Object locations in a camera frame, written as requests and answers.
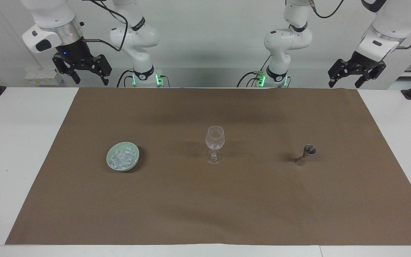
metal jigger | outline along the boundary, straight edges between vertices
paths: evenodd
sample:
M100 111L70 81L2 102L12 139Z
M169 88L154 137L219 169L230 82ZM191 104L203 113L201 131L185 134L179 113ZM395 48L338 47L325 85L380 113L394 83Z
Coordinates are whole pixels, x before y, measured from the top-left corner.
M305 145L304 146L304 154L297 158L294 163L297 166L304 166L305 165L305 158L308 156L313 156L316 153L316 148L313 145Z

white table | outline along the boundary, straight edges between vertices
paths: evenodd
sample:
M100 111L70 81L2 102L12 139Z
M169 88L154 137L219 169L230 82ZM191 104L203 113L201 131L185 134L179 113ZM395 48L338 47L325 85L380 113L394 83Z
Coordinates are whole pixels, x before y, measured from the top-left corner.
M411 247L396 246L4 246L77 91L8 88L0 96L0 257L411 257ZM398 91L359 93L411 182L411 101Z

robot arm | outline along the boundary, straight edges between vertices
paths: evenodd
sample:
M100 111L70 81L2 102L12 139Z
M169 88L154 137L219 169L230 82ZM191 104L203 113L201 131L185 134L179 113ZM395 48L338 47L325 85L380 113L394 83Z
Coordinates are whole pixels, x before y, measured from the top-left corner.
M411 1L377 0L363 5L377 16L362 36L361 42L346 62L342 59L328 71L329 86L333 87L341 78L362 75L355 83L356 88L370 79L375 80L386 68L383 59L393 52L411 33Z
M145 18L137 5L137 0L113 0L115 11L124 15L132 28L127 32L126 41L122 50L130 57L134 70L136 84L157 85L158 79L150 54L144 49L157 46L159 34L156 29L147 25ZM111 42L114 46L120 45L125 30L123 27L111 30Z
M267 84L278 86L284 80L291 62L291 57L286 53L288 50L303 49L312 42L312 32L307 28L310 10L308 0L288 0L284 18L290 27L266 34L264 46L271 54L269 66L264 72Z
M75 70L88 70L109 83L110 67L102 54L94 57L83 40L81 24L67 0L21 0L31 12L36 24L23 34L23 41L33 52L53 47L57 53L52 60L61 74L71 76L76 84L80 78Z

white wall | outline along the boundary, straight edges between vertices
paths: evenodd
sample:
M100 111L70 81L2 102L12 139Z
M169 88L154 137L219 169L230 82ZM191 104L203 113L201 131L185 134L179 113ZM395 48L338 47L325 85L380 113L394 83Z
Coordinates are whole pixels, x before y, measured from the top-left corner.
M234 86L245 71L258 70L267 58L269 52L263 44L266 32L287 27L282 0L139 0L139 3L147 22L161 34L160 44L149 49L154 64L169 71L171 83L176 86L191 86L192 81L197 86L209 85L211 76L217 86ZM318 11L326 15L338 3L339 0L318 0L316 4ZM70 4L78 19L85 22L83 29L87 38L107 40L110 29L121 26L90 2L71 0ZM0 13L0 83L25 86L23 70L36 67L36 63L15 37L34 22L18 0L0 0ZM329 19L320 19L311 13L312 44L290 52L291 86L328 87L328 69L339 58L349 59L374 17L375 14L366 10L359 0L345 1ZM411 36L404 45L410 42ZM114 68L110 84L114 86L120 70L130 65L126 56L104 44L90 44L90 48L93 54L104 54L108 58ZM35 56L44 68L53 68L53 54L50 50ZM365 83L363 88L387 89L411 64L411 49L398 50L385 61L388 68L380 78ZM209 70L216 68L221 68L218 73ZM80 76L83 79L80 86L102 86L101 80L93 74L80 72ZM357 76L351 76L336 86L354 88L355 80ZM74 86L70 78L65 81L66 86Z

power outlet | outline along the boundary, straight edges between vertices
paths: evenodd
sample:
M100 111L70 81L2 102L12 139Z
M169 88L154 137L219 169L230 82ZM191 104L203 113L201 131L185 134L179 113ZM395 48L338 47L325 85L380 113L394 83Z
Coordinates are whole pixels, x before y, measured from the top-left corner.
M160 68L156 68L156 80L157 80L157 87L164 87L164 79L161 77L163 75L163 71Z
M25 79L31 86L60 86L63 83L57 70L27 70Z

